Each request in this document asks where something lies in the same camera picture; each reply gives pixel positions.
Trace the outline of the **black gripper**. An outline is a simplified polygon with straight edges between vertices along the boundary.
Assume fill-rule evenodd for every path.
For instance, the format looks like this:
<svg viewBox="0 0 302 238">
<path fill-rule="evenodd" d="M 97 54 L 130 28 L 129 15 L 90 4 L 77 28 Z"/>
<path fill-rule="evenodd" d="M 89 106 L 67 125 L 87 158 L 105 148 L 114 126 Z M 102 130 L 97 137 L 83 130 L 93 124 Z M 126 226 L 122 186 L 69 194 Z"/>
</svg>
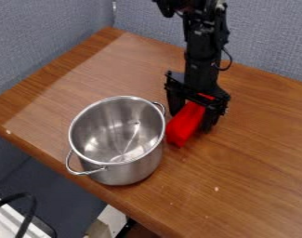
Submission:
<svg viewBox="0 0 302 238">
<path fill-rule="evenodd" d="M 201 124 L 205 133 L 209 133 L 218 123 L 232 99 L 218 84 L 220 71 L 230 68 L 230 65 L 224 68 L 221 63 L 221 53 L 212 59 L 193 59 L 186 56 L 186 70 L 182 73 L 166 72 L 165 89 L 170 115 L 174 116 L 182 110 L 188 100 L 206 106 Z"/>
</svg>

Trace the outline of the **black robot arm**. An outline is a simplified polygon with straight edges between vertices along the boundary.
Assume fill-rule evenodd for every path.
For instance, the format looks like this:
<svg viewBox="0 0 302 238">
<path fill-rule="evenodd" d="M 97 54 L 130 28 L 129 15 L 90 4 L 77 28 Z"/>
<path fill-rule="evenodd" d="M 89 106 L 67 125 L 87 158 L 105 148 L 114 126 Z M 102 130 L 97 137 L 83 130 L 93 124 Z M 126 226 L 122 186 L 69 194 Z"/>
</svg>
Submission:
<svg viewBox="0 0 302 238">
<path fill-rule="evenodd" d="M 230 31 L 226 23 L 226 0 L 153 0 L 162 15 L 178 15 L 184 20 L 185 41 L 188 43 L 182 73 L 167 71 L 169 111 L 175 116 L 186 106 L 186 101 L 205 107 L 200 128 L 209 133 L 226 113 L 230 94 L 218 85 L 220 72 L 228 71 L 232 63 L 222 66 L 222 54 L 233 57 L 225 48 Z"/>
</svg>

